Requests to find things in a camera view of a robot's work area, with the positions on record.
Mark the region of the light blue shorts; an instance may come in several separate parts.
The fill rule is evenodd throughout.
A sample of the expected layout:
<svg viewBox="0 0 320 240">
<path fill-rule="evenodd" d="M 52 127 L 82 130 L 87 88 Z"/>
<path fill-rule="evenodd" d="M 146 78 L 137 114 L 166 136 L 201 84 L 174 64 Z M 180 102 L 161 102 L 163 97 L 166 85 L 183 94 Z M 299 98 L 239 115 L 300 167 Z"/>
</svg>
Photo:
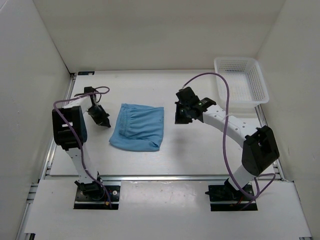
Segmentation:
<svg viewBox="0 0 320 240">
<path fill-rule="evenodd" d="M 115 148 L 131 152 L 157 152 L 164 137 L 164 108 L 123 103 L 109 139 Z"/>
</svg>

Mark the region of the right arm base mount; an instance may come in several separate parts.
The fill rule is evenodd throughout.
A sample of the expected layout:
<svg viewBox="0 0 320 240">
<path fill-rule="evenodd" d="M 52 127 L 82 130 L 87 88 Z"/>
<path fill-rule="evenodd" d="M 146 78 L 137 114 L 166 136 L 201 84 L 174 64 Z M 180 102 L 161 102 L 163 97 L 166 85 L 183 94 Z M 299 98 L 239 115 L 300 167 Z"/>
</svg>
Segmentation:
<svg viewBox="0 0 320 240">
<path fill-rule="evenodd" d="M 257 211 L 257 203 L 237 190 L 230 191 L 225 185 L 209 185 L 208 191 L 211 212 Z"/>
</svg>

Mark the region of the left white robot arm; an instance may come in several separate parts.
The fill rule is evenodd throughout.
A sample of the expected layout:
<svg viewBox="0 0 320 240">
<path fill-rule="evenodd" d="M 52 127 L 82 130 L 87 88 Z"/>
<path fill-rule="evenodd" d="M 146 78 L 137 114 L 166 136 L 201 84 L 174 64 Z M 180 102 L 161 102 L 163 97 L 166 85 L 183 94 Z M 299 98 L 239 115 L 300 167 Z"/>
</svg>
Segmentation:
<svg viewBox="0 0 320 240">
<path fill-rule="evenodd" d="M 85 146 L 88 131 L 84 114 L 87 113 L 97 126 L 110 128 L 110 115 L 100 104 L 101 97 L 109 91 L 107 86 L 87 86 L 73 98 L 55 101 L 51 112 L 54 142 L 71 158 L 79 176 L 75 184 L 93 200 L 100 200 L 108 191 Z"/>
</svg>

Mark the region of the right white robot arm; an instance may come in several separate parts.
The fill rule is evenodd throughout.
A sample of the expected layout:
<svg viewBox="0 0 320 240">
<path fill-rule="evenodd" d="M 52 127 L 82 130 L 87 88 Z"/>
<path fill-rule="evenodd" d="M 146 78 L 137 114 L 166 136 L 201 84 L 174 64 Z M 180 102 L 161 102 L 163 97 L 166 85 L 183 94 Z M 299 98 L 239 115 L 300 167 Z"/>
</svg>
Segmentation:
<svg viewBox="0 0 320 240">
<path fill-rule="evenodd" d="M 266 125 L 251 126 L 228 115 L 212 99 L 199 99 L 190 87 L 179 90 L 176 96 L 175 124 L 189 124 L 198 120 L 220 130 L 224 141 L 230 137 L 242 148 L 241 164 L 236 171 L 229 172 L 224 188 L 227 198 L 238 199 L 245 185 L 260 176 L 279 158 L 280 152 L 273 130 Z"/>
</svg>

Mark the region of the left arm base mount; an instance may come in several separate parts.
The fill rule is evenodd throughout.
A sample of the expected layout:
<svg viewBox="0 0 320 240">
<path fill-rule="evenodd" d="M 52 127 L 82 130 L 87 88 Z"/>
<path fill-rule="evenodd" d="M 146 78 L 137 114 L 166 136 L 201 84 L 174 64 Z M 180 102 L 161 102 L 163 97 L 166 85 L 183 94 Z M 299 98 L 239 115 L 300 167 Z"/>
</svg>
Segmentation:
<svg viewBox="0 0 320 240">
<path fill-rule="evenodd" d="M 118 210 L 121 195 L 120 185 L 104 185 L 93 181 L 84 184 L 74 182 L 77 186 L 73 208 L 75 210 Z"/>
</svg>

